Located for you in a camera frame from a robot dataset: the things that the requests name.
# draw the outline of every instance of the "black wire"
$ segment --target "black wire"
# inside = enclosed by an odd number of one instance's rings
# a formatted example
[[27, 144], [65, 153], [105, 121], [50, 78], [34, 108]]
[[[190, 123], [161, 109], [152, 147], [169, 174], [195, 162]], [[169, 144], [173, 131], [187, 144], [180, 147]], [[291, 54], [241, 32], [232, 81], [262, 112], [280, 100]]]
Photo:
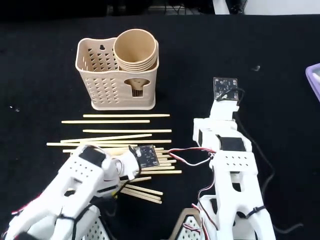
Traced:
[[[260, 156], [262, 157], [262, 159], [268, 164], [268, 166], [271, 168], [271, 174], [270, 176], [264, 181], [264, 184], [262, 185], [261, 188], [261, 196], [262, 196], [262, 200], [265, 201], [265, 193], [266, 193], [266, 189], [270, 183], [270, 181], [274, 178], [276, 171], [274, 166], [271, 164], [271, 162], [269, 162], [269, 160], [267, 159], [266, 155], [263, 153], [262, 149], [260, 148], [260, 146], [257, 144], [257, 142], [249, 135], [249, 133], [246, 131], [245, 127], [243, 126], [243, 124], [240, 121], [240, 118], [238, 116], [237, 112], [234, 112], [234, 118], [236, 120], [236, 123], [238, 124], [238, 126], [240, 127], [242, 133], [255, 145], [256, 149], [258, 150]], [[279, 229], [277, 228], [275, 225], [272, 225], [273, 229], [275, 232], [279, 233], [279, 234], [289, 234], [292, 231], [294, 231], [297, 228], [303, 227], [304, 225], [299, 222], [291, 227], [289, 227], [288, 229]]]
[[301, 228], [303, 227], [304, 225], [300, 222], [300, 223], [297, 223], [287, 229], [279, 229], [277, 228], [275, 225], [273, 225], [273, 229], [275, 232], [277, 232], [278, 234], [289, 234], [291, 233], [292, 231], [296, 230], [297, 228]]
[[243, 90], [242, 88], [239, 88], [239, 87], [233, 87], [233, 88], [221, 93], [215, 100], [218, 102], [223, 101], [223, 100], [227, 100], [227, 99], [223, 98], [223, 96], [227, 95], [228, 93], [231, 93], [231, 92], [238, 92], [238, 102], [236, 105], [239, 106], [242, 99], [244, 99], [244, 96], [246, 93], [245, 90]]
[[[214, 181], [215, 181], [215, 170], [212, 168], [212, 183], [213, 183]], [[204, 189], [210, 187], [210, 186], [212, 185], [212, 183], [211, 183], [210, 185], [208, 185], [208, 186], [206, 186], [206, 187], [204, 187], [204, 188], [202, 188], [202, 189], [200, 189], [200, 190], [198, 191], [197, 200], [198, 200], [198, 203], [200, 204], [202, 210], [204, 211], [205, 215], [206, 215], [207, 218], [209, 219], [209, 221], [214, 225], [215, 229], [218, 231], [218, 226], [217, 226], [217, 224], [215, 224], [215, 222], [211, 219], [211, 217], [209, 216], [208, 212], [206, 211], [206, 209], [204, 208], [204, 206], [202, 206], [202, 203], [201, 203], [201, 201], [200, 201], [200, 193], [201, 193], [202, 191], [204, 191]]]
[[274, 178], [274, 176], [276, 175], [276, 171], [274, 166], [271, 164], [271, 162], [269, 162], [269, 160], [267, 159], [266, 155], [264, 154], [264, 152], [262, 151], [262, 149], [260, 148], [260, 146], [258, 145], [258, 143], [249, 135], [249, 133], [246, 131], [245, 127], [243, 126], [242, 122], [240, 121], [240, 118], [238, 116], [238, 113], [235, 112], [234, 113], [234, 118], [236, 123], [238, 124], [238, 126], [240, 127], [242, 133], [255, 145], [256, 149], [258, 150], [259, 154], [261, 155], [262, 159], [266, 162], [266, 164], [268, 164], [268, 166], [271, 169], [271, 174], [270, 176], [264, 181], [262, 188], [261, 188], [261, 196], [262, 196], [262, 200], [265, 200], [265, 194], [266, 194], [266, 189], [269, 185], [269, 183], [271, 182], [271, 180]]

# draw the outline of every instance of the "ventilation hole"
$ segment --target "ventilation hole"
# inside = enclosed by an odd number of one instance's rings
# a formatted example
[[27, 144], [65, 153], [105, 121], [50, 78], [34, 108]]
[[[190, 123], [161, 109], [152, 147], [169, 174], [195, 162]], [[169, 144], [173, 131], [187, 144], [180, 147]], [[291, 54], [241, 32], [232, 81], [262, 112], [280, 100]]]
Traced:
[[241, 193], [240, 183], [235, 183], [235, 182], [233, 182], [233, 183], [232, 183], [232, 187], [233, 187], [234, 190], [236, 190], [237, 192], [240, 192], [240, 193]]

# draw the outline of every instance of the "black cloth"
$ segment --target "black cloth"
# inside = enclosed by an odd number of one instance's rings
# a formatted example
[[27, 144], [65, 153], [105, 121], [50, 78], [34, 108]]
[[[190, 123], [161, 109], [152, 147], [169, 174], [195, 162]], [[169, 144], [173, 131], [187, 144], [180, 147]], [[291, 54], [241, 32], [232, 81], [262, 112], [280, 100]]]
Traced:
[[[236, 77], [246, 91], [239, 117], [276, 169], [264, 204], [279, 228], [304, 223], [277, 239], [317, 236], [320, 102], [305, 69], [320, 62], [319, 22], [319, 15], [201, 15], [0, 25], [2, 229], [10, 212], [35, 198], [68, 158], [62, 147], [46, 147], [46, 142], [100, 136], [82, 133], [87, 128], [172, 128], [172, 134], [154, 135], [172, 139], [165, 148], [195, 146], [193, 118], [209, 116], [213, 77]], [[156, 105], [148, 113], [170, 113], [171, 118], [152, 119], [146, 126], [61, 124], [98, 113], [75, 69], [79, 40], [111, 38], [131, 28], [146, 29], [159, 42]], [[185, 157], [198, 162], [205, 156], [193, 152]], [[257, 152], [255, 157], [262, 185], [270, 169]], [[106, 219], [119, 240], [170, 236], [182, 209], [197, 202], [197, 191], [212, 177], [207, 165], [177, 163], [177, 168], [183, 174], [153, 176], [139, 184], [164, 192], [161, 205], [119, 195], [116, 217]]]

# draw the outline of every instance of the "stack of paper cups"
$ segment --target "stack of paper cups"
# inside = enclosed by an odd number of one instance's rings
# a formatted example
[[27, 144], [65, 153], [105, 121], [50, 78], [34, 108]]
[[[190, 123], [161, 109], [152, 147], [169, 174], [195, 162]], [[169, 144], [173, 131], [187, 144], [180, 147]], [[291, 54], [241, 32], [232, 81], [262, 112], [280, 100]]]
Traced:
[[[157, 65], [157, 41], [146, 30], [130, 29], [121, 33], [114, 41], [113, 51], [120, 70], [144, 72]], [[131, 87], [134, 90], [141, 90], [141, 86], [145, 84], [141, 81], [140, 84], [131, 82]]]

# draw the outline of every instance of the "purple container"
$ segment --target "purple container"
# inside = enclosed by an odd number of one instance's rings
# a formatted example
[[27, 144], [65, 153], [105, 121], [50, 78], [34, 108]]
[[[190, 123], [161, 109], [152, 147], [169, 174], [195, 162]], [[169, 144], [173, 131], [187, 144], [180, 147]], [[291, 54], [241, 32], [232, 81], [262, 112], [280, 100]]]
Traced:
[[320, 63], [307, 67], [305, 75], [308, 78], [316, 97], [320, 101]]

